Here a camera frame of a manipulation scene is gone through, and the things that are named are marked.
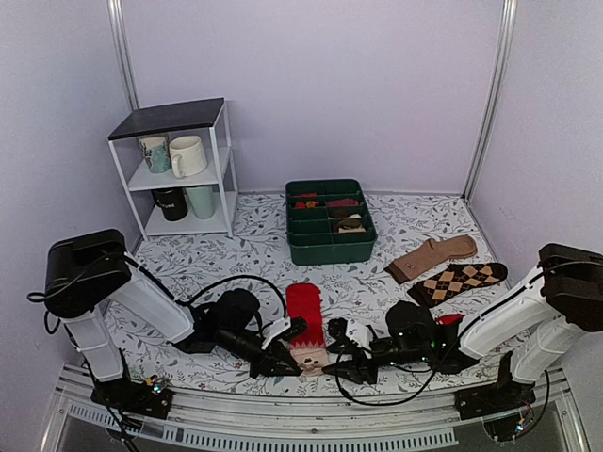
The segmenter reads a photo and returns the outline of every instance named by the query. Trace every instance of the christmas sock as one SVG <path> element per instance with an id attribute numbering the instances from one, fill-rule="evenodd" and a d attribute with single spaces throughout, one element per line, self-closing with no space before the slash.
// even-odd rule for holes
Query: christmas sock
<path id="1" fill-rule="evenodd" d="M 421 306 L 432 308 L 467 290 L 498 284 L 506 278 L 507 267 L 498 262 L 450 264 L 443 272 L 417 282 L 410 288 L 408 295 Z"/>
<path id="2" fill-rule="evenodd" d="M 291 284 L 286 289 L 286 308 L 289 316 L 303 317 L 308 328 L 289 341 L 291 357 L 298 363 L 303 374 L 313 377 L 329 365 L 325 349 L 320 309 L 320 289 L 313 284 Z"/>
<path id="3" fill-rule="evenodd" d="M 313 284 L 291 284 L 286 289 L 286 308 L 290 317 L 303 317 L 308 328 L 289 341 L 291 348 L 324 347 L 320 289 Z"/>
<path id="4" fill-rule="evenodd" d="M 416 250 L 396 259 L 385 271 L 392 275 L 396 283 L 402 284 L 448 259 L 464 259 L 477 253 L 478 246 L 469 235 L 452 237 L 442 242 L 430 238 Z"/>

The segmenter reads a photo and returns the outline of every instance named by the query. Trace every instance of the black cable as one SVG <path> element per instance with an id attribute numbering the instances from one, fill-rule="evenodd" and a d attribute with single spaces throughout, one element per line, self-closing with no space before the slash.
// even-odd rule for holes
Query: black cable
<path id="1" fill-rule="evenodd" d="M 540 411 L 540 414 L 538 414 L 538 417 L 536 418 L 534 423 L 531 425 L 531 427 L 528 428 L 527 430 L 522 431 L 521 433 L 519 433 L 518 435 L 515 436 L 516 440 L 528 435 L 531 431 L 533 431 L 536 428 L 536 426 L 543 419 L 543 417 L 545 417 L 546 407 L 548 406 L 548 399 L 550 398 L 550 378 L 548 376 L 548 371 L 546 371 L 546 370 L 545 370 L 545 378 L 546 378 L 546 395 L 545 395 L 545 403 L 543 404 L 543 408 Z"/>
<path id="2" fill-rule="evenodd" d="M 111 415 L 111 417 L 113 418 L 113 420 L 115 421 L 115 423 L 120 428 L 120 434 L 122 436 L 122 444 L 130 452 L 140 452 L 140 450 L 136 447 L 136 445 L 132 441 L 132 438 L 128 434 L 127 430 L 125 429 L 125 426 L 123 424 L 123 420 L 120 420 L 120 418 L 117 417 L 117 415 L 115 414 L 115 412 L 113 412 L 113 409 L 109 406 L 109 403 L 106 401 L 105 396 L 103 395 L 103 392 L 96 385 L 96 378 L 92 375 L 92 371 L 90 370 L 90 365 L 88 365 L 88 370 L 90 372 L 90 379 L 92 380 L 92 384 L 94 385 L 94 389 L 96 389 L 96 394 L 98 394 L 98 396 L 101 397 L 101 400 L 103 401 L 103 405 L 105 405 L 106 410 L 109 412 L 109 414 Z"/>
<path id="3" fill-rule="evenodd" d="M 128 264 L 130 264 L 131 266 L 133 266 L 134 268 L 137 268 L 138 270 L 140 270 L 140 272 L 146 276 L 147 278 L 149 278 L 156 286 L 159 290 L 161 290 L 161 292 L 163 292 L 164 294 L 166 294 L 166 296 L 168 296 L 169 299 L 171 299 L 172 301 L 175 301 L 177 304 L 180 304 L 180 302 L 176 299 L 176 297 L 173 295 L 172 292 L 170 292 L 170 289 L 168 289 L 153 273 L 151 273 L 145 266 L 142 266 L 141 264 L 139 264 L 135 259 L 132 259 L 130 256 L 128 255 L 123 255 L 123 260 L 125 262 L 127 262 Z"/>
<path id="4" fill-rule="evenodd" d="M 55 334 L 58 331 L 58 327 L 60 327 L 60 318 L 57 318 L 57 323 L 55 323 L 55 327 L 50 329 L 50 327 L 48 326 L 48 316 L 50 315 L 50 311 L 46 311 L 44 313 L 44 329 L 46 330 L 46 332 L 48 334 L 50 334 L 51 336 L 53 334 Z"/>
<path id="5" fill-rule="evenodd" d="M 423 386 L 421 386 L 418 389 L 418 391 L 416 391 L 411 396 L 406 397 L 406 398 L 404 398 L 402 400 L 396 400 L 395 402 L 381 402 L 381 403 L 365 402 L 363 400 L 358 400 L 357 398 L 354 398 L 341 385 L 341 381 L 339 380 L 339 372 L 338 372 L 338 369 L 337 369 L 337 365 L 341 361 L 341 356 L 343 355 L 344 351 L 346 351 L 346 349 L 342 348 L 341 351 L 339 352 L 339 354 L 337 355 L 337 359 L 335 360 L 335 367 L 334 367 L 334 371 L 335 371 L 335 373 L 334 373 L 334 375 L 335 375 L 335 384 L 337 385 L 337 389 L 339 390 L 339 392 L 341 393 L 341 395 L 344 396 L 347 400 L 349 400 L 350 402 L 357 403 L 358 405 L 364 405 L 365 407 L 392 407 L 394 405 L 401 405 L 402 403 L 410 402 L 411 400 L 413 400 L 416 397 L 418 397 L 418 395 L 421 394 L 425 390 L 425 388 L 427 388 L 427 386 L 432 382 L 432 379 L 433 379 L 433 377 L 435 377 L 435 374 L 437 372 L 437 371 L 433 370 L 432 374 L 428 376 L 427 380 L 423 383 Z"/>
<path id="6" fill-rule="evenodd" d="M 464 336 L 464 334 L 471 328 L 473 327 L 476 323 L 478 323 L 484 316 L 490 314 L 491 312 L 493 312 L 494 310 L 498 309 L 500 306 L 507 304 L 509 301 L 511 301 L 512 299 L 514 299 L 515 297 L 517 297 L 519 294 L 521 294 L 522 292 L 527 290 L 527 286 L 531 285 L 533 283 L 535 283 L 536 281 L 538 281 L 540 278 L 544 277 L 546 274 L 548 273 L 552 273 L 556 270 L 558 270 L 559 268 L 564 268 L 566 266 L 578 266 L 578 265 L 589 265 L 589 266 L 600 266 L 603 267 L 602 263 L 598 263 L 598 262 L 594 262 L 594 261 L 572 261 L 572 262 L 564 262 L 562 264 L 558 264 L 556 266 L 552 266 L 551 268 L 547 268 L 545 270 L 543 270 L 542 272 L 538 273 L 537 275 L 535 275 L 529 282 L 528 284 L 520 287 L 518 290 L 516 290 L 515 292 L 513 292 L 512 294 L 510 294 L 508 297 L 506 297 L 503 301 L 499 301 L 498 303 L 496 303 L 495 305 L 489 307 L 488 309 L 486 309 L 482 314 L 480 314 L 479 316 L 477 316 L 476 318 L 474 318 L 469 325 L 467 325 L 460 333 L 459 335 L 456 337 L 456 339 L 454 340 L 454 342 L 449 346 L 448 351 L 444 354 L 444 356 L 442 357 L 442 359 L 440 360 L 440 362 L 433 368 L 432 374 L 427 378 L 427 380 L 425 381 L 425 383 L 423 383 L 423 385 L 418 389 L 418 391 L 416 391 L 413 395 L 411 395 L 410 397 L 404 398 L 402 400 L 398 400 L 396 402 L 383 402 L 383 403 L 370 403 L 370 402 L 363 402 L 361 400 L 358 400 L 357 398 L 354 398 L 348 391 L 346 391 L 343 386 L 341 385 L 341 381 L 339 380 L 339 374 L 337 373 L 337 366 L 335 366 L 335 383 L 337 384 L 337 389 L 339 389 L 339 392 L 341 393 L 342 396 L 344 396 L 347 400 L 357 403 L 359 405 L 364 405 L 364 406 L 368 406 L 368 407 L 380 407 L 380 406 L 393 406 L 393 405 L 401 405 L 403 403 L 406 402 L 410 402 L 411 400 L 413 400 L 415 397 L 417 397 L 419 394 L 421 394 L 429 385 L 429 383 L 432 381 L 432 379 L 435 377 L 435 374 L 437 372 L 437 370 L 440 368 L 440 366 L 442 365 L 442 363 L 444 362 L 444 360 L 450 355 L 450 353 L 452 352 L 452 350 L 454 349 L 454 347 L 461 341 L 461 338 Z M 339 355 L 337 356 L 337 360 L 335 362 L 335 364 L 338 364 L 341 360 L 341 355 L 343 354 L 342 350 Z"/>
<path id="7" fill-rule="evenodd" d="M 389 364 L 392 367 L 397 368 L 398 370 L 401 370 L 402 372 L 408 372 L 409 374 L 429 374 L 430 372 L 432 372 L 431 369 L 425 369 L 425 370 L 413 370 L 413 369 L 407 369 L 406 367 L 402 367 L 401 365 L 397 365 L 397 364 Z"/>
<path id="8" fill-rule="evenodd" d="M 121 257 L 123 258 L 124 255 L 120 252 L 108 252 L 106 254 L 103 254 L 102 256 L 99 256 L 98 258 L 94 259 L 92 262 L 90 262 L 86 268 L 84 268 L 82 271 L 80 271 L 77 276 L 75 276 L 75 278 L 73 278 L 71 281 L 69 281 L 67 284 L 63 285 L 60 289 L 51 292 L 50 294 L 45 294 L 42 292 L 29 292 L 27 294 L 27 300 L 31 301 L 32 303 L 43 303 L 45 301 L 48 301 L 49 299 L 52 299 L 54 297 L 56 297 L 57 295 L 63 293 L 64 291 L 66 291 L 67 289 L 69 289 L 72 285 L 74 285 L 75 283 L 77 283 L 79 280 L 81 280 L 82 278 L 84 278 L 84 276 L 86 275 L 86 273 L 88 273 L 90 271 L 91 268 L 93 268 L 94 266 L 97 266 L 98 264 L 100 264 L 101 262 L 111 259 L 113 257 Z"/>
<path id="9" fill-rule="evenodd" d="M 255 276 L 255 275 L 235 275 L 235 276 L 230 276 L 228 278 L 224 278 L 223 280 L 219 280 L 217 282 L 209 284 L 206 288 L 201 289 L 199 292 L 197 292 L 195 295 L 193 295 L 189 301 L 178 301 L 177 300 L 176 303 L 178 303 L 180 306 L 190 306 L 199 297 L 204 295 L 206 292 L 218 287 L 219 285 L 228 283 L 233 280 L 243 280 L 243 279 L 256 280 L 256 281 L 259 281 L 259 282 L 264 283 L 267 286 L 269 286 L 274 291 L 274 293 L 277 295 L 277 297 L 281 301 L 281 304 L 283 305 L 283 311 L 284 311 L 283 317 L 286 316 L 285 297 L 283 297 L 283 294 L 281 294 L 281 291 L 278 289 L 278 287 L 276 285 L 274 285 L 272 282 L 268 281 L 267 279 L 262 278 L 261 276 Z"/>

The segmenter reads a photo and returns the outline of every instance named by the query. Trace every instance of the white mug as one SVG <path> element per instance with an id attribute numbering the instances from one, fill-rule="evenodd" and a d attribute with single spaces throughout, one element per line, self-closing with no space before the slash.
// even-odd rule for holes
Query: white mug
<path id="1" fill-rule="evenodd" d="M 204 145 L 197 136 L 179 137 L 170 143 L 171 169 L 178 179 L 199 174 L 207 167 Z"/>

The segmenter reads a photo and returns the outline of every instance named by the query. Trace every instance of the light green mug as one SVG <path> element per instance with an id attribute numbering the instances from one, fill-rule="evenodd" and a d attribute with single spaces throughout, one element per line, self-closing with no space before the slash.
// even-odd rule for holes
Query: light green mug
<path id="1" fill-rule="evenodd" d="M 208 219 L 214 216 L 214 188 L 212 186 L 188 186 L 185 188 L 195 217 Z"/>

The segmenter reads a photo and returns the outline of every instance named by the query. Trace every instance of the table surface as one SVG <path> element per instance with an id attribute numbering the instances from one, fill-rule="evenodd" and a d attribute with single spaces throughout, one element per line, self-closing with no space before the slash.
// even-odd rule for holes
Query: table surface
<path id="1" fill-rule="evenodd" d="M 469 234 L 478 244 L 478 254 L 459 262 L 484 263 L 492 254 L 458 197 L 367 195 L 367 204 L 379 233 L 372 257 L 357 264 L 295 266 L 286 241 L 285 198 L 282 195 L 244 195 L 239 198 L 235 237 L 195 234 L 154 237 L 143 242 L 137 258 L 180 299 L 234 274 L 255 274 L 274 282 L 282 293 L 292 283 L 313 283 L 320 290 L 323 325 L 330 318 L 354 318 L 372 325 L 378 335 L 387 335 L 385 314 L 399 300 L 410 300 L 403 285 L 383 271 L 395 258 L 415 250 L 426 239 Z M 442 271 L 448 263 L 420 279 Z M 281 316 L 282 308 L 271 290 L 256 281 L 229 282 L 208 293 L 200 302 L 217 300 L 227 289 L 242 287 L 261 302 L 260 314 L 267 324 Z M 465 292 L 432 310 L 433 317 L 470 314 L 504 294 L 504 284 Z M 167 344 L 155 330 L 114 303 L 106 323 L 113 340 L 123 350 L 136 379 L 153 374 L 167 376 L 181 388 L 255 396 L 338 396 L 334 378 L 276 377 L 252 379 L 249 364 L 216 347 L 206 355 L 187 355 Z M 458 375 L 437 375 L 430 390 L 460 387 L 494 380 L 501 353 L 518 347 L 514 338 L 498 347 L 480 364 Z M 423 364 L 413 366 L 423 368 Z M 392 367 L 380 369 L 376 385 L 344 382 L 356 395 L 399 395 L 416 391 L 429 374 L 409 374 Z"/>

